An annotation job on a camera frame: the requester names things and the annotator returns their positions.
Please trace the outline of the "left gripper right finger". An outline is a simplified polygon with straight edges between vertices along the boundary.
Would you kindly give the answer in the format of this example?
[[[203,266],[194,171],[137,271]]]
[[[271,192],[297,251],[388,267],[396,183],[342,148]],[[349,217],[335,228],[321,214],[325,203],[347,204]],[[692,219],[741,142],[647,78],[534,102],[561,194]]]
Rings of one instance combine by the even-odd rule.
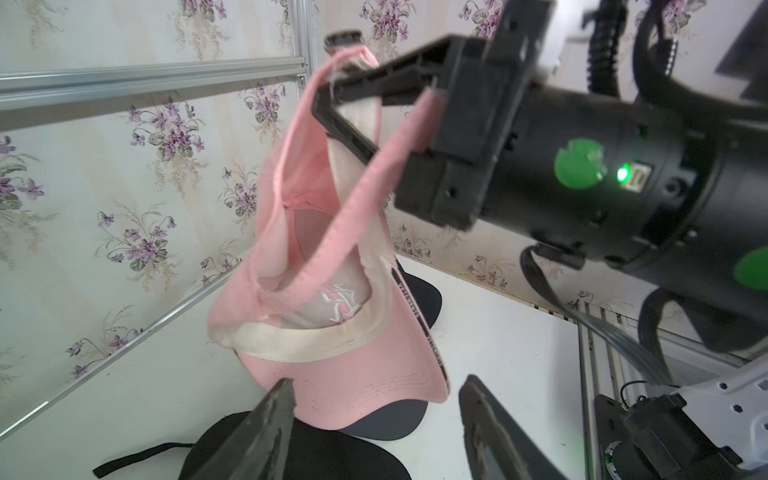
[[[472,479],[565,479],[477,376],[458,398]]]

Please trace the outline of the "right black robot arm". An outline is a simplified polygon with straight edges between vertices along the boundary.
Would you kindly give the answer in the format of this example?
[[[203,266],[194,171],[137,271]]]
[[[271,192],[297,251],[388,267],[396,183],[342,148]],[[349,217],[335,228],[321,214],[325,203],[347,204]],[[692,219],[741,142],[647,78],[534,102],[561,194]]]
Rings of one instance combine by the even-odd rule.
[[[672,77],[676,42],[653,2],[634,42],[641,99],[621,101],[622,1],[511,1],[494,36],[450,35],[312,96],[314,117],[362,162],[377,147],[340,114],[354,101],[445,98],[425,149],[410,148],[395,206],[440,227],[484,221],[531,239],[521,270],[558,296],[537,264],[600,262],[654,287],[636,337],[578,322],[646,384],[670,385],[658,329],[677,304],[718,353],[767,336],[767,111]]]

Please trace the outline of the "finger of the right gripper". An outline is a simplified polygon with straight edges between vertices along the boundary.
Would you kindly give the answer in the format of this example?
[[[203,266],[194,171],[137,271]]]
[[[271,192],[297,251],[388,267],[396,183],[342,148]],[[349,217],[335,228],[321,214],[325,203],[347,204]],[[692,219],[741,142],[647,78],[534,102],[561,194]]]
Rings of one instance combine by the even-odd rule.
[[[375,90],[320,89],[312,115],[331,139],[368,165],[379,150],[383,96]]]
[[[383,65],[322,84],[313,106],[331,108],[378,97],[384,106],[412,105],[425,88],[446,89],[468,44],[448,35]]]

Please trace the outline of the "black cap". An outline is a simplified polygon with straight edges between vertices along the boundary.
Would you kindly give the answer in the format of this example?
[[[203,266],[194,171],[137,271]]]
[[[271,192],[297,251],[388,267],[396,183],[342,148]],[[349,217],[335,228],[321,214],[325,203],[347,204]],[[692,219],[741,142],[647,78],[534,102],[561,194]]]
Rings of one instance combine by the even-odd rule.
[[[233,413],[216,422],[195,443],[162,443],[102,464],[93,470],[93,475],[101,479],[168,450],[188,448],[190,452],[179,477],[190,479],[246,417],[245,412]],[[284,477],[315,480],[411,478],[402,462],[381,447],[339,431],[317,429],[299,420],[293,422]]]

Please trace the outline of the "pink cap back wall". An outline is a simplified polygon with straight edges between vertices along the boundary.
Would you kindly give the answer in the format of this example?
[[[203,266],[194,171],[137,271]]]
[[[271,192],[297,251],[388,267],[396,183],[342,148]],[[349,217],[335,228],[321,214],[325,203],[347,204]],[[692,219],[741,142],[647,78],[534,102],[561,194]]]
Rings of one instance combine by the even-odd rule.
[[[398,440],[450,393],[430,334],[441,294],[400,266],[385,215],[440,101],[423,94],[368,165],[312,115],[322,84],[377,64],[363,45],[339,47],[311,79],[261,172],[256,241],[219,294],[208,334],[261,387],[292,379],[302,422]]]

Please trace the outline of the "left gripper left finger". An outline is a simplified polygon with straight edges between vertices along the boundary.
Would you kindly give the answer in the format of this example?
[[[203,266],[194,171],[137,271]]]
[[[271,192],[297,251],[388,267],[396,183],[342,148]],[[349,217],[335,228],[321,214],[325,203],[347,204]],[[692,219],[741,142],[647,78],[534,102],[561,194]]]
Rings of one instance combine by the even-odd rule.
[[[282,479],[295,405],[293,380],[279,380],[191,479]]]

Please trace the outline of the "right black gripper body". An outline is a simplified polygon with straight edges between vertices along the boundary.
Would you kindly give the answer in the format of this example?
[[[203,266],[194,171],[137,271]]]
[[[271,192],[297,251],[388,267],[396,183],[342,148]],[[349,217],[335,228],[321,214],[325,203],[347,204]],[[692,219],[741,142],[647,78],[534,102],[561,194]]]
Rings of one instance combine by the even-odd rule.
[[[437,226],[474,225],[554,10],[552,1],[510,1],[492,39],[451,38],[435,87],[444,107],[429,147],[408,159],[397,209]]]

